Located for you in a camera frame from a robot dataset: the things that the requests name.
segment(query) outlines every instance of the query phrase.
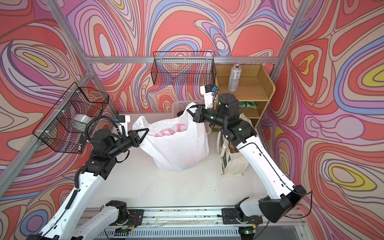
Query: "aluminum frame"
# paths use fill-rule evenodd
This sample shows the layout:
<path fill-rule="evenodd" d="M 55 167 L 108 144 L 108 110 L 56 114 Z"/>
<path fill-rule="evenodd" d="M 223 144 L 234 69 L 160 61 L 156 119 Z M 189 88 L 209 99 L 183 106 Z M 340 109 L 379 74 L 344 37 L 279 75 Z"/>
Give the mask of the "aluminum frame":
<path fill-rule="evenodd" d="M 46 3 L 48 7 L 51 10 L 52 15 L 56 19 L 58 25 L 62 29 L 64 33 L 65 39 L 71 43 L 75 53 L 77 54 L 77 57 L 79 58 L 80 62 L 83 64 L 84 68 L 86 70 L 89 70 L 93 74 L 93 83 L 95 84 L 96 88 L 104 93 L 107 93 L 105 90 L 103 84 L 101 83 L 98 75 L 95 73 L 95 71 L 92 68 L 92 65 L 89 64 L 85 58 L 86 54 L 85 51 L 82 49 L 80 42 L 77 40 L 76 35 L 74 34 L 66 16 L 64 15 L 63 10 L 59 6 L 56 0 L 46 0 Z M 117 111 L 115 109 L 115 106 L 112 102 L 108 103 L 108 107 L 113 115 L 117 115 Z"/>
<path fill-rule="evenodd" d="M 224 225 L 223 219 L 217 215 L 221 215 L 222 208 L 234 208 L 234 206 L 197 206 L 197 207 L 134 207 L 128 209 L 143 209 L 142 225 L 138 228 L 149 227 L 221 227 L 235 226 L 248 227 L 253 224 L 231 224 Z M 87 222 L 100 212 L 100 208 L 86 208 L 83 212 L 78 226 Z M 291 217 L 303 216 L 303 212 L 294 207 L 287 213 Z M 265 226 L 268 219 L 263 216 L 263 223 L 260 226 Z M 275 226 L 287 225 L 306 225 L 305 219 L 281 218 L 277 223 L 269 223 Z M 119 226 L 109 226 L 110 228 L 119 228 Z"/>
<path fill-rule="evenodd" d="M 86 86 L 88 82 L 91 80 L 92 74 L 87 71 L 84 76 L 79 80 L 79 86 Z M 65 104 L 69 101 L 74 91 L 70 91 L 68 95 L 58 104 L 56 109 L 62 109 Z M 48 127 L 48 125 L 53 121 L 53 119 L 57 116 L 59 111 L 54 111 L 43 124 L 39 130 L 44 130 Z M 0 197 L 7 191 L 9 186 L 13 183 L 19 173 L 23 170 L 25 165 L 31 159 L 31 157 L 35 154 L 37 149 L 43 142 L 38 139 L 36 136 L 32 134 L 31 139 L 28 143 L 23 147 L 23 149 L 16 155 L 16 157 L 8 164 L 8 166 L 4 169 L 4 171 L 0 174 Z"/>
<path fill-rule="evenodd" d="M 183 57 L 186 59 L 205 59 L 206 57 Z M 153 57 L 98 57 L 86 56 L 85 59 L 89 64 L 93 63 L 153 63 Z M 278 57 L 220 57 L 215 56 L 215 63 L 277 63 Z"/>
<path fill-rule="evenodd" d="M 299 30 L 300 24 L 303 22 L 304 16 L 307 13 L 309 6 L 313 0 L 302 0 L 297 8 L 295 16 L 293 17 L 292 23 L 289 26 L 287 35 L 283 40 L 279 54 L 277 55 L 278 60 L 273 69 L 271 70 L 270 77 L 271 80 L 276 83 L 278 77 L 280 76 L 281 70 L 283 69 L 285 56 L 288 53 L 289 47 L 291 46 L 297 30 Z"/>

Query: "black cable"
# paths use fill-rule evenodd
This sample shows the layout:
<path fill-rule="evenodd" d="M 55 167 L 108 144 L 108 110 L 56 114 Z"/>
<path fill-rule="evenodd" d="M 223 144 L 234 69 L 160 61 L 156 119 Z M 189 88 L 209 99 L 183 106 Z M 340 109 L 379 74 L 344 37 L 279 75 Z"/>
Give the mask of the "black cable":
<path fill-rule="evenodd" d="M 216 91 L 214 91 L 214 94 L 212 96 L 212 102 L 214 103 L 215 102 L 215 97 L 216 95 L 218 94 L 218 86 L 214 85 L 214 87 L 216 87 Z"/>
<path fill-rule="evenodd" d="M 121 134 L 123 135 L 123 137 L 125 137 L 126 133 L 125 133 L 124 126 L 121 123 L 119 123 L 119 122 L 115 122 L 115 123 L 117 123 L 117 124 L 119 124 L 121 126 Z"/>
<path fill-rule="evenodd" d="M 107 231 L 104 229 L 104 233 L 105 233 L 105 236 L 108 238 L 108 240 L 111 240 L 108 235 L 107 235 Z"/>
<path fill-rule="evenodd" d="M 290 219 L 301 219 L 301 218 L 308 217 L 311 214 L 311 211 L 312 211 L 312 191 L 310 191 L 310 193 L 311 193 L 311 206 L 310 206 L 310 211 L 307 213 L 307 215 L 302 216 L 302 217 L 288 217 L 288 216 L 284 215 L 284 217 L 288 217 Z"/>
<path fill-rule="evenodd" d="M 110 117 L 103 115 L 103 116 L 99 116 L 99 117 L 96 117 L 96 118 L 92 119 L 92 120 L 85 126 L 85 131 L 84 131 L 84 133 L 85 133 L 85 137 L 87 138 L 88 141 L 91 140 L 91 137 L 89 136 L 89 133 L 88 133 L 89 128 L 91 127 L 91 125 L 92 125 L 93 123 L 97 122 L 98 120 L 100 120 L 100 119 L 102 119 L 102 118 L 105 118 L 105 119 L 107 119 L 109 122 L 111 122 L 112 125 L 116 128 L 116 130 L 117 130 L 119 136 L 120 136 L 120 137 L 123 137 L 123 135 L 121 134 L 121 132 L 120 132 L 120 130 L 119 130 L 119 126 L 116 124 L 116 122 L 113 121 Z"/>
<path fill-rule="evenodd" d="M 42 239 L 45 235 L 47 235 L 47 233 L 49 233 L 49 232 L 56 226 L 56 224 L 60 221 L 61 217 L 65 214 L 66 211 L 67 211 L 67 209 L 64 210 L 63 214 L 62 214 L 62 215 L 59 217 L 59 219 L 54 223 L 54 225 L 53 225 L 50 229 L 48 229 L 48 231 L 47 231 L 44 235 L 42 235 L 41 237 L 39 237 L 37 240 L 40 240 L 40 239 Z"/>
<path fill-rule="evenodd" d="M 254 145 L 257 147 L 257 149 L 259 149 L 259 151 L 262 152 L 262 151 L 260 150 L 260 148 L 257 146 L 257 144 L 254 143 L 254 142 L 250 142 L 250 143 L 248 143 L 248 144 L 242 146 L 241 148 L 238 148 L 237 150 L 240 150 L 240 149 L 242 149 L 243 147 L 248 146 L 249 144 L 254 144 Z M 271 166 L 271 168 L 273 169 L 273 171 L 276 173 L 276 175 L 279 177 L 280 181 L 284 184 L 284 186 L 285 186 L 286 188 L 288 188 L 291 192 L 293 192 L 293 190 L 290 189 L 290 188 L 287 186 L 287 184 L 281 179 L 280 175 L 276 172 L 276 170 L 274 169 L 274 167 L 272 166 L 272 164 L 268 161 L 268 159 L 264 156 L 264 154 L 263 154 L 263 157 L 264 157 L 265 160 L 269 163 L 269 165 Z M 300 194 L 300 193 L 298 193 L 298 192 L 294 192 L 294 193 L 297 194 L 297 195 L 301 195 L 301 196 L 306 196 L 306 195 L 311 194 L 311 206 L 310 206 L 310 211 L 308 212 L 307 215 L 305 215 L 305 216 L 303 216 L 303 217 L 299 217 L 299 218 L 293 218 L 293 217 L 288 217 L 288 216 L 285 216 L 285 217 L 292 218 L 292 219 L 305 218 L 305 217 L 307 217 L 307 216 L 311 213 L 311 210 L 312 210 L 312 191 L 310 191 L 310 192 L 308 192 L 308 193 L 306 193 L 306 194 Z"/>
<path fill-rule="evenodd" d="M 81 168 L 79 168 L 76 171 L 75 175 L 74 175 L 74 187 L 77 188 L 77 189 L 80 188 L 80 184 L 79 184 L 79 175 L 80 175 L 80 173 L 81 173 Z"/>
<path fill-rule="evenodd" d="M 262 230 L 256 237 L 254 237 L 253 239 L 258 238 L 258 237 L 263 233 L 263 231 L 266 229 L 266 227 L 268 226 L 268 224 L 269 224 L 269 221 L 266 223 L 266 226 L 263 228 L 263 230 Z"/>
<path fill-rule="evenodd" d="M 65 206 L 65 210 L 69 209 L 74 201 L 74 198 L 76 197 L 77 193 L 79 192 L 79 190 L 74 190 L 73 193 L 72 193 L 72 196 L 70 198 L 70 200 L 68 201 L 67 203 L 67 206 Z"/>
<path fill-rule="evenodd" d="M 228 103 L 228 100 L 227 100 L 227 98 L 226 97 L 224 97 L 223 95 L 221 95 L 220 93 L 216 93 L 217 95 L 220 95 L 220 96 L 222 96 L 224 99 L 225 99 L 225 102 L 227 103 L 227 105 L 229 105 L 229 103 Z"/>
<path fill-rule="evenodd" d="M 116 163 L 122 163 L 122 162 L 124 162 L 124 161 L 128 158 L 129 153 L 130 153 L 130 151 L 128 150 L 127 156 L 125 156 L 125 158 L 124 158 L 123 161 L 118 161 L 118 159 L 115 157 L 115 161 L 116 161 Z"/>

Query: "wooden shelf unit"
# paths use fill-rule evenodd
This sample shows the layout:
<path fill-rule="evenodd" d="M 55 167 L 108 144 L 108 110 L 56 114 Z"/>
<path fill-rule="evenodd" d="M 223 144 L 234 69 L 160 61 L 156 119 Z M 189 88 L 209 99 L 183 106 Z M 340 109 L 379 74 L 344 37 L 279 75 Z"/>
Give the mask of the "wooden shelf unit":
<path fill-rule="evenodd" d="M 232 93 L 239 102 L 255 102 L 256 109 L 240 108 L 240 113 L 251 119 L 256 127 L 275 93 L 275 85 L 262 65 L 242 65 L 238 88 L 234 92 L 229 91 L 231 67 L 232 65 L 216 64 L 216 85 L 219 93 Z"/>

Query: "white plastic bag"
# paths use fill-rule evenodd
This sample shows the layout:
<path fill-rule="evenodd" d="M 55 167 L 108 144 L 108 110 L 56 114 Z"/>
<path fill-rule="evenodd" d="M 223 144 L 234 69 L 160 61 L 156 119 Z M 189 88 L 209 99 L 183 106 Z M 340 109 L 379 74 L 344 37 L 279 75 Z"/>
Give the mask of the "white plastic bag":
<path fill-rule="evenodd" d="M 187 108 L 196 105 L 190 103 Z M 165 119 L 149 124 L 140 116 L 132 129 L 149 128 L 140 147 L 148 153 L 156 165 L 171 171 L 185 170 L 208 156 L 208 138 L 204 123 L 193 121 L 187 112 L 177 118 Z"/>

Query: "green package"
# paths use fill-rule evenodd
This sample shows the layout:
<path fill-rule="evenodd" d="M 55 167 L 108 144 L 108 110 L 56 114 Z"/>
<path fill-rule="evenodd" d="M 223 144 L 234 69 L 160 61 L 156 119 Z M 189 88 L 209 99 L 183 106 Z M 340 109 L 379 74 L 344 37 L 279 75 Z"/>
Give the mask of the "green package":
<path fill-rule="evenodd" d="M 239 102 L 240 108 L 254 108 L 256 109 L 255 102 Z"/>

